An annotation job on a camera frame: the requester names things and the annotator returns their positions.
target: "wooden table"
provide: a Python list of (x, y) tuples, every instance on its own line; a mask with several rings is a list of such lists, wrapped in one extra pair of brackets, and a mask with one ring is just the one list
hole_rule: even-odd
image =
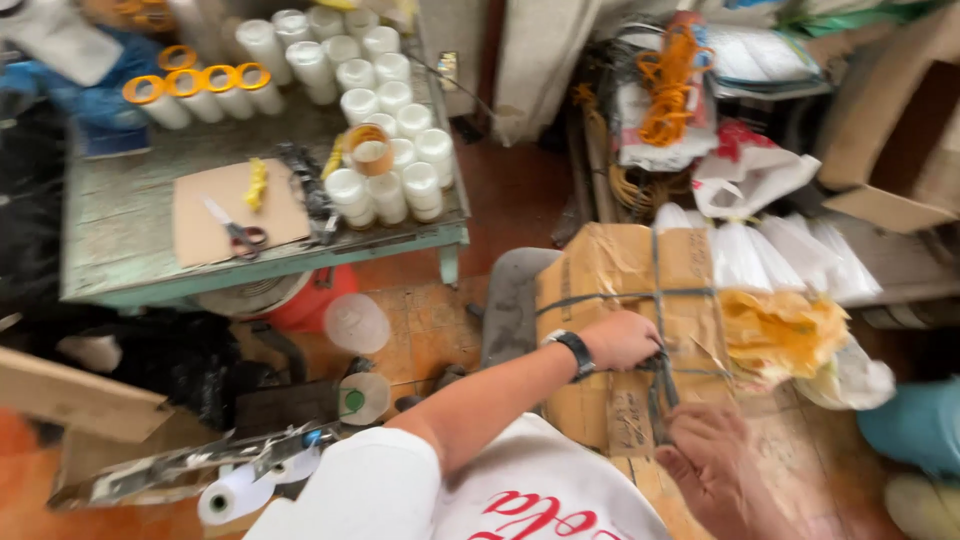
[[(416, 67), (415, 100), (432, 104), (436, 125), (449, 131), (440, 86)], [(325, 162), (334, 138), (347, 127), (336, 104), (318, 107), (301, 88), (286, 100), (286, 111), (277, 117), (257, 115), (213, 125), (195, 119), (184, 130), (156, 129), (153, 150), (143, 155), (70, 160), (61, 298), (120, 309), (196, 308), (190, 297), (200, 292), (426, 248), (438, 248), (441, 277), (455, 284), (459, 247), (469, 244), (469, 206), (456, 166), (454, 187), (444, 196), (446, 213), (435, 223), (410, 218), (396, 228), (375, 226), (361, 233), (342, 225), (330, 246), (304, 249), (295, 242), (266, 250), (253, 262), (180, 268), (173, 251), (174, 179), (270, 157), (276, 144), (286, 140), (306, 145)]]

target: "tiled floor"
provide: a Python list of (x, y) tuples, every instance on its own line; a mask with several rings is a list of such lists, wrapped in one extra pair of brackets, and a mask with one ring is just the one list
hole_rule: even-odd
[[(480, 143), (459, 149), (473, 210), (470, 246), (461, 253), (460, 287), (439, 283), (432, 252), (355, 265), (361, 288), (389, 315), (393, 335), (373, 355), (394, 398), (426, 395), (449, 363), (479, 364), (480, 326), (464, 309), (484, 304), (489, 272), (502, 253), (550, 247), (550, 233), (570, 192), (566, 160), (534, 147), (510, 150)], [(341, 376), (350, 354), (321, 335), (292, 336), (313, 378)], [(252, 345), (252, 355), (276, 357)], [(850, 413), (798, 399), (791, 386), (744, 404), (756, 433), (764, 477), (784, 513), (810, 540), (903, 540), (880, 500), (884, 471), (859, 436)], [(396, 414), (388, 411), (387, 416)], [(196, 540), (196, 500), (175, 504), (51, 514), (43, 504), (59, 451), (40, 450), (19, 416), (0, 410), (0, 530), (11, 540)], [(686, 512), (676, 486), (659, 467), (639, 459), (613, 464), (635, 482), (676, 540), (709, 536)], [(242, 534), (231, 535), (233, 540)]]

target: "orange rope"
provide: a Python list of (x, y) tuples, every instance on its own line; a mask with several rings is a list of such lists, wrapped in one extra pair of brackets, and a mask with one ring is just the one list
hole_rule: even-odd
[(697, 38), (689, 24), (672, 24), (663, 34), (660, 52), (643, 52), (636, 55), (650, 92), (651, 104), (637, 129), (640, 140), (654, 146), (669, 146), (682, 138), (686, 131), (686, 119), (693, 115), (686, 109), (687, 84), (695, 73), (711, 68), (694, 66), (698, 53), (713, 55), (713, 49), (697, 45)]

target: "black watch strap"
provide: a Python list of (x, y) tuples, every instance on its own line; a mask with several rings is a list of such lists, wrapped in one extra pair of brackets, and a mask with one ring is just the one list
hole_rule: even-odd
[(573, 353), (574, 359), (577, 360), (577, 375), (571, 382), (579, 382), (593, 373), (596, 368), (593, 363), (593, 356), (590, 354), (587, 344), (584, 343), (583, 339), (580, 339), (579, 335), (566, 330), (552, 331), (544, 337), (541, 344), (545, 345), (551, 341), (563, 343)]

